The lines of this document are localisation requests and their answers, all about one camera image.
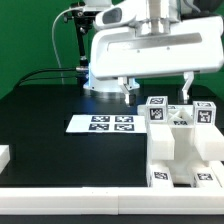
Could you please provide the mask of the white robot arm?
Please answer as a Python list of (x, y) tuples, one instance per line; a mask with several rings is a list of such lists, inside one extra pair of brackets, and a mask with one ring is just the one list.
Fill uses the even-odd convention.
[(187, 91), (197, 73), (224, 65), (224, 19), (193, 0), (84, 0), (101, 10), (95, 17), (89, 85), (122, 92), (135, 101), (136, 78), (183, 75)]

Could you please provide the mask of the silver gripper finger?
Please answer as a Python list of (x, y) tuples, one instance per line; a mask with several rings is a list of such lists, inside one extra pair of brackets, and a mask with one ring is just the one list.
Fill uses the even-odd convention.
[(129, 79), (127, 77), (119, 77), (118, 85), (125, 95), (125, 103), (133, 104), (134, 103), (134, 95), (130, 93)]
[(188, 91), (191, 87), (191, 84), (194, 81), (194, 72), (193, 71), (184, 72), (183, 77), (184, 77), (185, 83), (181, 90), (181, 97), (184, 102), (187, 102), (189, 100)]

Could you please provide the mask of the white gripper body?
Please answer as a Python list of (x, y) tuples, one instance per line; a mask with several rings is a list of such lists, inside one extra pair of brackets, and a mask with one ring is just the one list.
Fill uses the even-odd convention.
[(131, 27), (101, 30), (92, 41), (90, 70), (98, 79), (216, 72), (224, 64), (222, 33), (220, 16), (184, 20), (167, 35), (139, 37)]

